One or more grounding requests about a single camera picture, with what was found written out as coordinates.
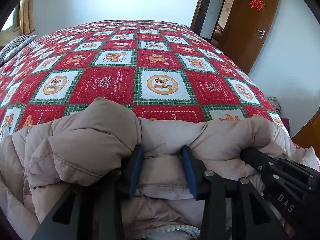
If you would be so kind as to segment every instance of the door handle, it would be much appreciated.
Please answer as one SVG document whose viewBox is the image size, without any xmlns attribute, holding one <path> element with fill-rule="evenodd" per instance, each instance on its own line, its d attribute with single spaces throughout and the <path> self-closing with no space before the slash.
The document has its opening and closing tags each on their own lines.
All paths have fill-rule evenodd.
<svg viewBox="0 0 320 240">
<path fill-rule="evenodd" d="M 265 30 L 263 30 L 263 31 L 257 30 L 257 31 L 261 33 L 260 39 L 262 40 L 262 38 L 263 38 L 263 36 L 264 36 L 264 34 L 265 34 L 266 31 L 265 31 Z"/>
</svg>

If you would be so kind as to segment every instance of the red chinese character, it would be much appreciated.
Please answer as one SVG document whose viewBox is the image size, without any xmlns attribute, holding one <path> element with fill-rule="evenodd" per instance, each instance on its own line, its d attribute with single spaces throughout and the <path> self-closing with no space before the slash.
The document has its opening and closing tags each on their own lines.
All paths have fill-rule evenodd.
<svg viewBox="0 0 320 240">
<path fill-rule="evenodd" d="M 263 0 L 251 0 L 250 4 L 251 4 L 251 8 L 256 8 L 257 10 L 262 9 L 263 7 L 265 7 L 266 5 L 262 3 Z"/>
</svg>

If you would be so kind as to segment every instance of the orange circular emblem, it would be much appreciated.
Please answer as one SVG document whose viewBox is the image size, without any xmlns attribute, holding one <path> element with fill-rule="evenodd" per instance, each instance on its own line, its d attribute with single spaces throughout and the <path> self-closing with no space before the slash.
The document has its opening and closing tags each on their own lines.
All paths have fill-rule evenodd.
<svg viewBox="0 0 320 240">
<path fill-rule="evenodd" d="M 147 87 L 160 95 L 170 95 L 179 88 L 178 83 L 167 75 L 154 75 L 148 78 Z"/>
<path fill-rule="evenodd" d="M 60 91 L 67 83 L 67 77 L 55 76 L 49 82 L 47 82 L 43 88 L 45 95 L 55 94 Z"/>
<path fill-rule="evenodd" d="M 243 85 L 240 84 L 236 84 L 236 89 L 238 90 L 238 92 L 243 95 L 245 98 L 247 99 L 253 99 L 252 94 L 249 92 L 249 90 L 247 88 L 245 88 Z"/>
</svg>

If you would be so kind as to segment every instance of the checkered bedspread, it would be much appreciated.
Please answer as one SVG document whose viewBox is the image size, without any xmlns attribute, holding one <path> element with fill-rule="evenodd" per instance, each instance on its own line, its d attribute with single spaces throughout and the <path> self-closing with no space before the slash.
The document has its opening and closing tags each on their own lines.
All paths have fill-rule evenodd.
<svg viewBox="0 0 320 240">
<path fill-rule="evenodd" d="M 26 46 L 0 75 L 0 140 L 84 110 L 98 96 L 152 120 L 259 114 L 283 127 L 246 74 L 181 24 L 121 20 L 62 29 Z"/>
</svg>

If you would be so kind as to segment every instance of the wooden door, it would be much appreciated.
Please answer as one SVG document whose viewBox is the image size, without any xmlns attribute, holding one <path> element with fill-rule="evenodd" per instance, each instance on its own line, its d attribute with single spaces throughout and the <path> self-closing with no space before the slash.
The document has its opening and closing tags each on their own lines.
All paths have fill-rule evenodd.
<svg viewBox="0 0 320 240">
<path fill-rule="evenodd" d="M 245 73 L 270 30 L 279 0 L 234 0 L 218 48 Z"/>
<path fill-rule="evenodd" d="M 193 29 L 193 31 L 198 35 L 200 35 L 205 16 L 207 15 L 209 3 L 210 3 L 210 0 L 201 0 L 198 16 L 196 18 L 196 23 Z"/>
</svg>

